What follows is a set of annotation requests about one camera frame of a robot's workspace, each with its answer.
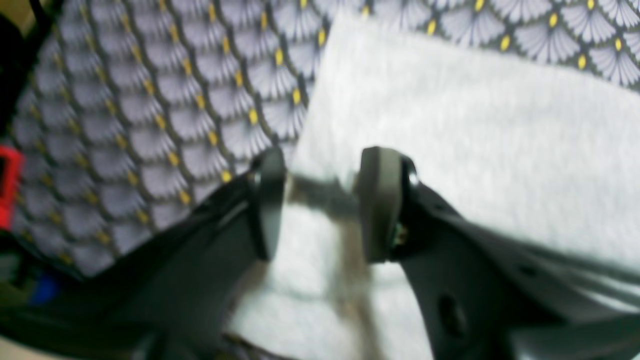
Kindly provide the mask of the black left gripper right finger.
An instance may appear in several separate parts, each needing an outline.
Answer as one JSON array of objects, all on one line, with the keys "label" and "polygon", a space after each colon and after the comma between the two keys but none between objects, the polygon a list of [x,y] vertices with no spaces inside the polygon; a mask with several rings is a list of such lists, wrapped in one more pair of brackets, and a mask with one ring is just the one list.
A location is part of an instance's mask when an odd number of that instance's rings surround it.
[{"label": "black left gripper right finger", "polygon": [[581,294],[521,245],[464,219],[396,150],[361,152],[369,264],[397,264],[435,360],[631,360],[639,316]]}]

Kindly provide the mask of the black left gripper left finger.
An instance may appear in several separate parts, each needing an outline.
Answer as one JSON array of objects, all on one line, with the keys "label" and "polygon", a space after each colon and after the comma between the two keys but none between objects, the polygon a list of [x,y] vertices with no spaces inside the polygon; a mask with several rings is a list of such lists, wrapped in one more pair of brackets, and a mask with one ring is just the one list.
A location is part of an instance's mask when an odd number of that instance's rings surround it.
[{"label": "black left gripper left finger", "polygon": [[73,360],[214,360],[235,291],[278,249],[281,148],[213,191],[182,221],[41,305],[1,312],[1,337]]}]

